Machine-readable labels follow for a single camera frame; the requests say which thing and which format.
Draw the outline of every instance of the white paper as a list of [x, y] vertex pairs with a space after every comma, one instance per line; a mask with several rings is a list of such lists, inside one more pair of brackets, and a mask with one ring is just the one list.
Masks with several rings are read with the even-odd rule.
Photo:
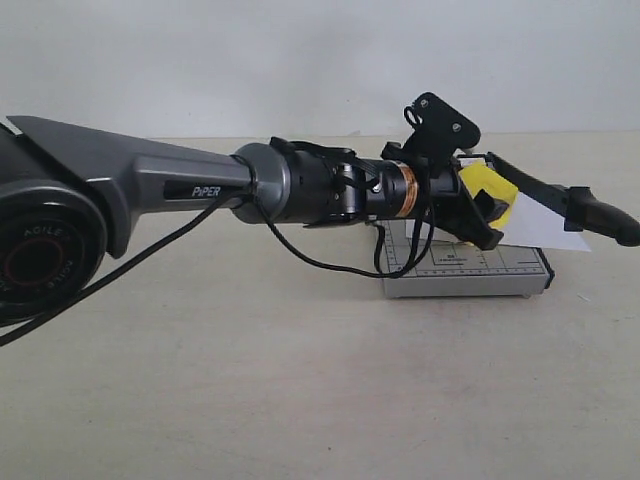
[[[523, 193], [518, 193], [513, 204], [509, 222], [501, 229], [504, 233], [500, 245], [516, 245], [522, 247], [538, 247], [557, 250], [575, 250], [590, 252], [591, 248], [579, 232], [565, 232], [564, 218], [544, 205], [539, 204]], [[411, 238], [413, 221], [406, 222], [406, 235]], [[422, 227], [421, 238], [426, 238], [429, 225]], [[436, 229], [434, 240], [460, 241], [440, 229]]]

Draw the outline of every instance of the white wall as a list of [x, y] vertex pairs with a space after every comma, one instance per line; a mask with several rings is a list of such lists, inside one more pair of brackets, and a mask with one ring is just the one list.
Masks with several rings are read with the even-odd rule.
[[0, 114], [385, 134], [431, 90], [483, 131], [638, 129], [639, 48], [637, 0], [5, 1]]

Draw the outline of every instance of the beige table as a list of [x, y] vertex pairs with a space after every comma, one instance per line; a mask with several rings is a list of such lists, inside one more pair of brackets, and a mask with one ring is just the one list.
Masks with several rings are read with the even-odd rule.
[[[385, 139], [321, 141], [377, 156]], [[640, 134], [482, 149], [640, 216]], [[192, 216], [143, 218], [131, 253]], [[371, 265], [365, 227], [284, 231]], [[640, 249], [585, 238], [592, 253], [547, 251], [557, 278], [540, 297], [390, 301], [216, 213], [0, 350], [1, 477], [638, 478]]]

